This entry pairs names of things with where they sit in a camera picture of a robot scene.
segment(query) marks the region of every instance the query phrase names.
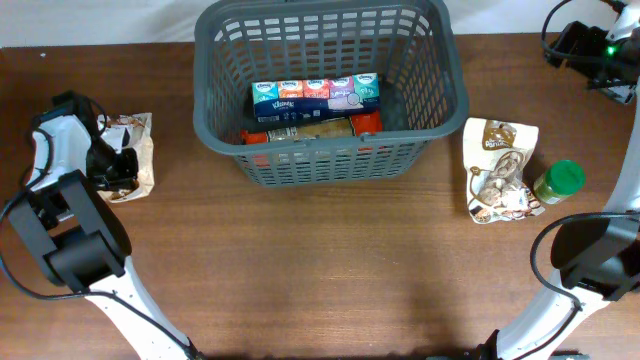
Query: brown wooden surface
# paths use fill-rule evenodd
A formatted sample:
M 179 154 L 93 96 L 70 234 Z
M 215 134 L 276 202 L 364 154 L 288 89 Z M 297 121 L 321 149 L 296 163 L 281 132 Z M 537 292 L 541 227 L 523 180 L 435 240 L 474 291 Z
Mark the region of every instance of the brown wooden surface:
M 529 175 L 576 160 L 588 177 L 580 194 L 536 219 L 475 225 L 465 212 L 461 133 L 434 142 L 397 179 L 263 189 L 196 138 L 193 45 L 167 44 L 0 50 L 0 198 L 17 190 L 32 162 L 23 135 L 50 96 L 75 89 L 110 114 L 152 112 L 156 187 L 112 208 L 143 283 L 199 349 L 318 357 L 475 347 L 540 289 L 528 263 L 535 235 L 561 216 L 604 205 L 635 105 L 586 92 L 583 78 L 546 65 L 534 35 L 457 41 L 472 115 L 539 126 Z M 8 223 L 0 236 L 20 279 L 62 291 Z M 562 348 L 637 359 L 638 323 L 637 299 L 627 296 Z M 2 359 L 136 358 L 89 302 L 35 301 L 4 278 L 0 334 Z

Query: green jar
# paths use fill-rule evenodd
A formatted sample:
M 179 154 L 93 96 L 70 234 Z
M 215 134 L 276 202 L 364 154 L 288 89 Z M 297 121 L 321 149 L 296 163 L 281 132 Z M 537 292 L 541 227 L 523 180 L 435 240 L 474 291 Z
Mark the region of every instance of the green jar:
M 580 191 L 586 180 L 580 165 L 571 160 L 562 160 L 536 180 L 533 193 L 540 201 L 553 205 Z

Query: snack package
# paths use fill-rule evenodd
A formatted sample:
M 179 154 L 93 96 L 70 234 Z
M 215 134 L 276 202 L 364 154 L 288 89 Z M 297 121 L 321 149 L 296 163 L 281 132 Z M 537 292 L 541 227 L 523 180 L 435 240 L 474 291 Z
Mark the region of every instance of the snack package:
M 104 117 L 98 122 L 104 126 Z M 153 176 L 153 140 L 151 139 L 151 113 L 119 118 L 107 118 L 107 127 L 102 139 L 116 152 L 132 148 L 138 156 L 138 176 L 134 190 L 98 191 L 102 199 L 111 203 L 121 203 L 148 196 L 155 185 Z
M 473 221 L 522 220 L 544 212 L 522 183 L 538 142 L 535 126 L 470 118 L 464 128 L 467 205 Z
M 283 140 L 330 139 L 360 136 L 362 134 L 373 135 L 380 131 L 382 131 L 382 121 L 380 120 L 380 112 L 376 111 L 372 114 L 353 115 L 349 118 L 325 120 L 317 124 L 262 133 L 251 134 L 243 130 L 242 139 L 245 144 L 253 145 Z

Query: kleenex box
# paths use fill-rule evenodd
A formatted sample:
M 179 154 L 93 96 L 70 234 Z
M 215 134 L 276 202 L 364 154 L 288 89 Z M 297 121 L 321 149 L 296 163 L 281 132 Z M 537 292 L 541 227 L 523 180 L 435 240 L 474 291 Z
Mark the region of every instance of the kleenex box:
M 329 96 L 310 89 L 324 89 Z M 380 109 L 378 74 L 375 73 L 333 80 L 257 82 L 252 84 L 252 93 L 258 122 L 306 123 Z

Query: granola bag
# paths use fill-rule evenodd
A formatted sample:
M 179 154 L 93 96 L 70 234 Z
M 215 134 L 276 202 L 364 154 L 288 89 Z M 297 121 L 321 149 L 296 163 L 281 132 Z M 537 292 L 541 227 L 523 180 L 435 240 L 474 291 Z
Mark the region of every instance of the granola bag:
M 522 183 L 522 172 L 538 142 L 535 126 L 470 118 L 464 128 L 467 205 L 473 221 L 522 220 L 544 212 Z

